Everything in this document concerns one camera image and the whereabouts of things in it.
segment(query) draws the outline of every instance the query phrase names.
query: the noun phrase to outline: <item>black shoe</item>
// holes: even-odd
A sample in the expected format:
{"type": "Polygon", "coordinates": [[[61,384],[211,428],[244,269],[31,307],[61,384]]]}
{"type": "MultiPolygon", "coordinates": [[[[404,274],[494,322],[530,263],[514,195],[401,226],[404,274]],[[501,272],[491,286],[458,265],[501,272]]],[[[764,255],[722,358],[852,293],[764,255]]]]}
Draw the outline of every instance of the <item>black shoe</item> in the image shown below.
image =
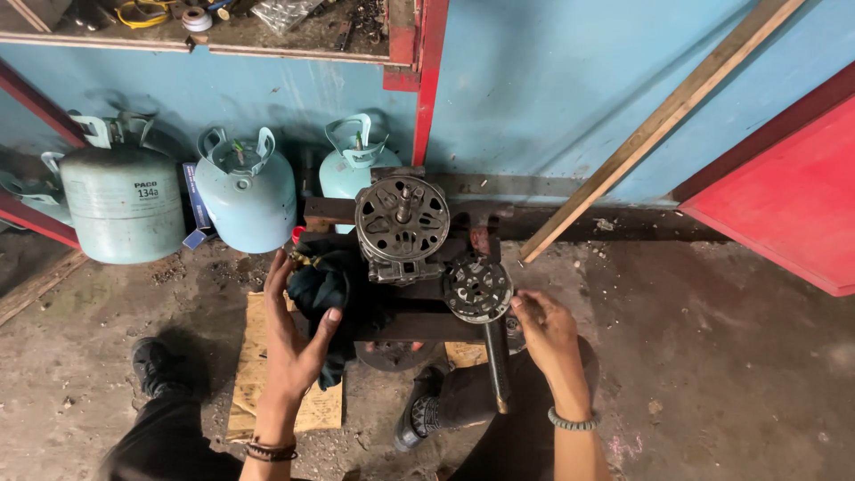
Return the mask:
{"type": "Polygon", "coordinates": [[[398,451],[406,453],[427,438],[427,436],[419,436],[416,428],[413,427],[413,405],[416,404],[416,400],[423,396],[439,395],[445,373],[446,368],[443,366],[431,364],[422,369],[418,376],[413,379],[413,392],[410,394],[404,413],[398,418],[395,431],[392,433],[392,444],[398,451]]]}
{"type": "Polygon", "coordinates": [[[193,387],[187,375],[180,369],[184,356],[169,352],[160,338],[144,337],[131,347],[133,372],[139,385],[149,397],[170,394],[192,395],[193,387]]]}

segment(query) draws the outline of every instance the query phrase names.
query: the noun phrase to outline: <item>concrete floor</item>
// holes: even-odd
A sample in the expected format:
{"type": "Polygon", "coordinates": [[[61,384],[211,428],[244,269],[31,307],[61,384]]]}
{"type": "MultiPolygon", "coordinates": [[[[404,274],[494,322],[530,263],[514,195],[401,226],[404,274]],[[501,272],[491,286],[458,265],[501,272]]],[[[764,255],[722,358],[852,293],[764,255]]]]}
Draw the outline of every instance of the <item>concrete floor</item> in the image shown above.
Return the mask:
{"type": "MultiPolygon", "coordinates": [[[[855,300],[735,244],[559,244],[525,268],[518,247],[503,244],[515,285],[555,294],[598,351],[617,479],[851,478],[855,300]]],[[[59,250],[4,233],[0,252],[2,293],[59,250]]],[[[237,454],[221,439],[245,293],[267,262],[217,242],[147,265],[90,262],[0,327],[0,480],[90,478],[145,401],[130,345],[162,330],[209,367],[206,435],[237,454]]],[[[301,434],[295,476],[339,481],[360,466],[363,479],[433,479],[458,465],[484,425],[392,447],[413,375],[351,365],[344,428],[301,434]]]]}

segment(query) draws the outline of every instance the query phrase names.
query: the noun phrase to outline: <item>patterned sock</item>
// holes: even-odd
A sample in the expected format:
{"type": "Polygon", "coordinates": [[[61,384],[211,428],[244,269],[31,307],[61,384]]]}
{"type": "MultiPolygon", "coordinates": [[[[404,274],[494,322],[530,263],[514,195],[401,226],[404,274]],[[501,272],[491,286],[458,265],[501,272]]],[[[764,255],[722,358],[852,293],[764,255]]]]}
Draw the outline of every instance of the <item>patterned sock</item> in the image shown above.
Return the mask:
{"type": "Polygon", "coordinates": [[[416,434],[425,437],[439,429],[439,397],[423,396],[413,404],[410,420],[416,434]]]}

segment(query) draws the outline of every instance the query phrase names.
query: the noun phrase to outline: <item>red door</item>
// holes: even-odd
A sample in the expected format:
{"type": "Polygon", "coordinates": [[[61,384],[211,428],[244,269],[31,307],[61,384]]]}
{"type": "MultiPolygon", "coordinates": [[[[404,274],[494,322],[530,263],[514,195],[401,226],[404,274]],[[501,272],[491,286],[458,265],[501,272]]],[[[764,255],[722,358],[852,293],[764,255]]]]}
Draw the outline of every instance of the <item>red door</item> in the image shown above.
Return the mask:
{"type": "MultiPolygon", "coordinates": [[[[786,138],[680,205],[700,222],[838,296],[855,293],[852,74],[850,66],[770,121],[765,133],[758,130],[768,139],[775,129],[791,126],[786,138]],[[841,76],[847,81],[840,82],[841,76]],[[829,96],[829,85],[836,88],[836,99],[829,96]],[[800,110],[815,115],[793,131],[800,110]]],[[[749,137],[743,143],[757,141],[749,137]]]]}

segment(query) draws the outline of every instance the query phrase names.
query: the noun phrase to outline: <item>wooden stick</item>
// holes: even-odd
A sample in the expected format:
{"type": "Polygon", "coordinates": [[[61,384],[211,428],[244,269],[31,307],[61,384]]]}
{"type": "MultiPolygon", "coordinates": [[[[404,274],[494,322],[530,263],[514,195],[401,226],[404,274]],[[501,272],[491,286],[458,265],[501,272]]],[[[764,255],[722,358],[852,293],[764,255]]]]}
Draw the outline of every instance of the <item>wooden stick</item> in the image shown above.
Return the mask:
{"type": "Polygon", "coordinates": [[[520,249],[531,262],[805,0],[762,0],[520,249]]]}
{"type": "Polygon", "coordinates": [[[0,326],[51,290],[88,259],[83,252],[73,249],[49,269],[27,279],[4,295],[0,299],[0,326]]]}

